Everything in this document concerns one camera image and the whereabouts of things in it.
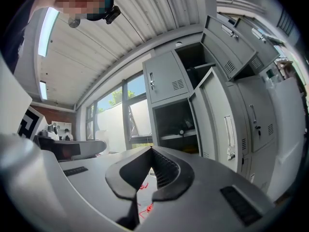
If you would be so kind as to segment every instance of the white wall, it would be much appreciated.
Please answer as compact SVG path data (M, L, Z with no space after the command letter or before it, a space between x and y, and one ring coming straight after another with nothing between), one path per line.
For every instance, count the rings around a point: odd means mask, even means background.
M139 135L150 135L151 126L147 100L133 104L131 110ZM99 130L96 132L96 140L104 140L107 144L106 149L108 151L125 151L126 143L122 117L122 102L98 114L97 118Z
M277 200L294 182L300 165L305 131L304 108L294 78L269 89L278 124L278 154L267 195Z
M125 151L122 103L98 114L97 118L99 130L96 132L96 140L104 140L109 152Z

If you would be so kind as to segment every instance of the locker door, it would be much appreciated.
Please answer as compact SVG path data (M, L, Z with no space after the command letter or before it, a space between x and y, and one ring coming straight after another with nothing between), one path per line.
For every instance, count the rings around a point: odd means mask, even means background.
M248 62L255 53L253 47L248 44L248 42L245 41L242 36L234 30L234 28L228 28L217 18L215 19L208 16L205 28L224 42L228 48L233 51L242 64Z
M267 192L271 181L276 154L276 143L270 142L252 155L249 181L259 187L264 193Z
M259 77L248 77L238 82L246 105L255 152L275 137L276 123L273 105L265 84Z
M172 52L145 62L151 103L188 93L188 87Z
M253 65L255 73L260 73L279 56L269 39L257 31L248 20L238 19L235 28L255 47L257 56L262 62L262 64Z

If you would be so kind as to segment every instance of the fluorescent light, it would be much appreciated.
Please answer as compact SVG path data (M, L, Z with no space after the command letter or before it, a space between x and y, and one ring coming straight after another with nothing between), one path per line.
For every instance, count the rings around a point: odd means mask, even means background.
M40 91L42 99L47 100L46 83L43 81L40 81Z
M48 8L47 13L45 15L43 25L41 28L39 49L38 49L38 54L43 57L45 57L47 54L47 47L50 35L52 33L52 29L54 27L58 14L59 11L55 10L54 8Z

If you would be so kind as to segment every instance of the tree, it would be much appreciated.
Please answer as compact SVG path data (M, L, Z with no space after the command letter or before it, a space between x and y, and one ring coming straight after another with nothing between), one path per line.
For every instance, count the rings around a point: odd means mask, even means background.
M127 92L128 94L128 97L129 98L132 98L132 97L135 97L135 94L134 92L128 90ZM118 103L120 103L122 101L122 89L121 90L116 90L112 93L112 101L108 101L109 105L111 106L115 106L117 105Z
M104 109L103 108L98 108L98 114L103 113Z

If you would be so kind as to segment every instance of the window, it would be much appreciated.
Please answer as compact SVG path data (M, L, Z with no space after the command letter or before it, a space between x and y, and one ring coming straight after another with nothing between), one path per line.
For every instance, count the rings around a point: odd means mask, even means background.
M94 140L94 104L90 105L86 111L86 140Z
M146 93L144 75L134 78L127 84L127 97L131 99L140 94Z
M93 121L87 123L86 128L87 140L93 140Z
M130 138L151 135L147 100L129 106Z
M87 140L104 140L110 153L153 145L143 73L95 101L86 118Z
M124 101L127 147L136 148L152 143L144 75L139 73L125 81L124 85L128 94L127 101Z

